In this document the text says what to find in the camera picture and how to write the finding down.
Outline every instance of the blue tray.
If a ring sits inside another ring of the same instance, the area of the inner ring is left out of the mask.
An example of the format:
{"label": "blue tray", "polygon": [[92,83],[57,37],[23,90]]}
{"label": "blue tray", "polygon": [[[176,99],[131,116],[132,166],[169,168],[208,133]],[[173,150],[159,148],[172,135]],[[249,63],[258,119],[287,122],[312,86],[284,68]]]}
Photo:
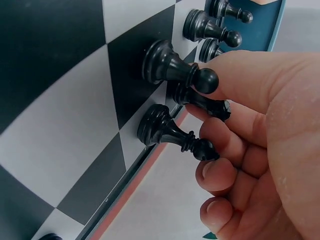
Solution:
{"label": "blue tray", "polygon": [[242,44],[239,47],[231,48],[222,43],[221,49],[224,51],[272,51],[284,14],[286,0],[278,0],[266,5],[259,5],[250,0],[230,0],[229,2],[234,7],[250,11],[253,15],[253,21],[245,24],[232,17],[225,17],[223,26],[228,30],[240,32]]}

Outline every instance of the black chess piece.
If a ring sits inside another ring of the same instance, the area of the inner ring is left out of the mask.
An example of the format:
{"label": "black chess piece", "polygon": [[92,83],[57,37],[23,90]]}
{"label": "black chess piece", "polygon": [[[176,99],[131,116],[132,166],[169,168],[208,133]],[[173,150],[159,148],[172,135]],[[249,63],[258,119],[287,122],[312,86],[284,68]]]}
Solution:
{"label": "black chess piece", "polygon": [[219,78],[213,70],[199,69],[197,63],[185,63],[167,40],[157,40],[147,50],[142,63],[142,77],[153,84],[163,80],[180,81],[186,87],[194,86],[203,94],[213,93],[219,84]]}
{"label": "black chess piece", "polygon": [[253,21],[254,16],[249,11],[243,11],[241,8],[236,8],[229,3],[229,0],[213,0],[211,2],[210,16],[215,18],[231,16],[237,20],[241,20],[245,24]]}
{"label": "black chess piece", "polygon": [[169,108],[162,104],[152,105],[144,114],[138,127],[137,137],[146,146],[173,143],[181,146],[181,152],[190,151],[200,160],[217,160],[220,156],[213,144],[204,138],[196,138],[193,131],[182,131],[170,116]]}
{"label": "black chess piece", "polygon": [[226,27],[219,27],[205,11],[192,9],[185,19],[183,36],[190,41],[214,38],[225,42],[229,47],[236,48],[242,43],[241,34],[237,31],[228,31]]}
{"label": "black chess piece", "polygon": [[212,100],[201,96],[191,87],[178,83],[172,93],[173,100],[179,105],[193,104],[205,110],[211,117],[226,121],[230,115],[230,104],[227,100]]}
{"label": "black chess piece", "polygon": [[200,53],[199,61],[207,63],[225,52],[219,47],[218,42],[212,38],[208,38],[204,41]]}
{"label": "black chess piece", "polygon": [[41,237],[39,240],[63,240],[63,239],[58,235],[56,235],[55,233],[49,233]]}

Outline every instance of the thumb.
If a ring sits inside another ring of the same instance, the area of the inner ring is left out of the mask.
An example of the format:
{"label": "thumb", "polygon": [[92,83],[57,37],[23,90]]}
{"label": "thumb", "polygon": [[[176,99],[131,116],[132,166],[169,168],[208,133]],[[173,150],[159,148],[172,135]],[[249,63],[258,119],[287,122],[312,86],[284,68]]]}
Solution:
{"label": "thumb", "polygon": [[232,100],[265,114],[270,102],[302,70],[319,64],[319,53],[287,53],[236,50],[215,57],[201,68],[213,69],[219,86],[207,98]]}

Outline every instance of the chessboard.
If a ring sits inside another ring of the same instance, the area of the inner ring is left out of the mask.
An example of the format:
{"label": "chessboard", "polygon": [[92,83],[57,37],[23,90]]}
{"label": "chessboard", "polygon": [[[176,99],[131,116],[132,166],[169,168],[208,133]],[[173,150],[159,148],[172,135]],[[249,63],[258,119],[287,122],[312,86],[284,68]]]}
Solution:
{"label": "chessboard", "polygon": [[[241,33],[234,49],[270,51],[284,1],[230,2],[253,13],[250,24],[211,16]],[[146,45],[167,40],[186,63],[215,57],[201,53],[205,39],[182,34],[189,12],[209,13],[211,3],[0,2],[0,239],[87,238],[148,160],[151,148],[137,138],[144,113],[153,104],[173,117],[182,109],[170,84],[140,77]],[[229,50],[222,42],[217,53]]]}

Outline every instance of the hand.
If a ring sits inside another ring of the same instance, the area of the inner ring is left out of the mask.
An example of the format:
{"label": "hand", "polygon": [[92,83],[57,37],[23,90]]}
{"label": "hand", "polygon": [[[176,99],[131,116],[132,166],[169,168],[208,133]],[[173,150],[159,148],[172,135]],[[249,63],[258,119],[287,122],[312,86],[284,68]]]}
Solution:
{"label": "hand", "polygon": [[318,240],[320,54],[238,50],[201,68],[220,79],[206,97],[232,100],[225,124],[187,105],[221,155],[196,170],[214,196],[202,222],[219,240]]}

